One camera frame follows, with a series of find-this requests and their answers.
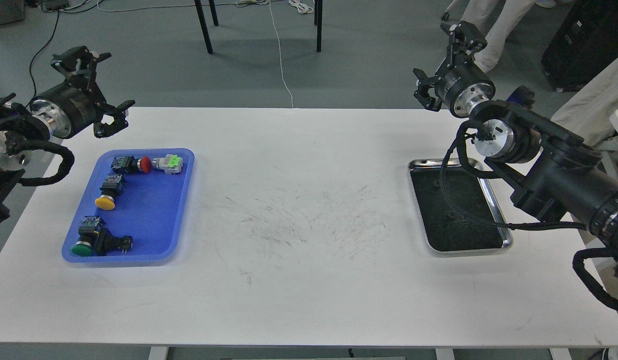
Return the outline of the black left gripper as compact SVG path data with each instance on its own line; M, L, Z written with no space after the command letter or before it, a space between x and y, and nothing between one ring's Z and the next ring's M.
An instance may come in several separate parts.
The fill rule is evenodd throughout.
M93 85L96 83L96 68L112 57L111 53L89 51L86 46L73 47L61 55L53 55L51 66L61 73L66 82L47 89L32 98L31 111L44 121L50 135L69 139L93 125L94 136L99 139L114 136L126 129L128 109L136 104L134 100L112 106L105 101L92 102L80 89L72 85ZM103 123L103 116L112 117L111 123Z

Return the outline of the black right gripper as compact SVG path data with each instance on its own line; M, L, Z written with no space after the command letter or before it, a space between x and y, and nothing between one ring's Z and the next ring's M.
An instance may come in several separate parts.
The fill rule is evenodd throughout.
M494 82L473 63L475 54L487 47L487 40L473 23L466 21L442 23L440 28L448 36L446 57L434 76L412 69L417 80L413 96L425 110L438 112L443 103L453 116L466 118L475 104L495 95ZM431 96L429 91L434 88L436 96Z

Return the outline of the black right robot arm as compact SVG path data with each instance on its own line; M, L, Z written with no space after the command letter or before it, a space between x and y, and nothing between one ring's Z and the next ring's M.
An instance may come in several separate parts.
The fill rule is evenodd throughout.
M435 75L413 70L414 98L424 109L446 106L463 120L444 155L439 184L456 152L472 177L504 180L513 189L513 205L536 222L499 223L457 208L467 219L510 230L588 231L603 246L577 251L572 268L598 301L618 312L618 180L598 169L602 156L582 137L531 110L535 100L528 87L495 100L494 82L475 64L487 41L473 23L440 27L448 45Z

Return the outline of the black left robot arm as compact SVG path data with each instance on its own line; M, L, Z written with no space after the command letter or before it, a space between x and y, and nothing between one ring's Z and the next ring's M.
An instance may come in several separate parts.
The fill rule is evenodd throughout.
M33 96L29 105L14 102L15 95L0 98L0 224L11 216L5 199L14 187L41 187L60 182L75 164L75 155L51 139L69 139L92 127L103 139L128 127L126 116L134 100L111 105L96 82L98 64L111 54L98 54L85 46L54 55L51 66L64 76L54 87ZM27 152L42 150L62 158L50 177L26 178Z

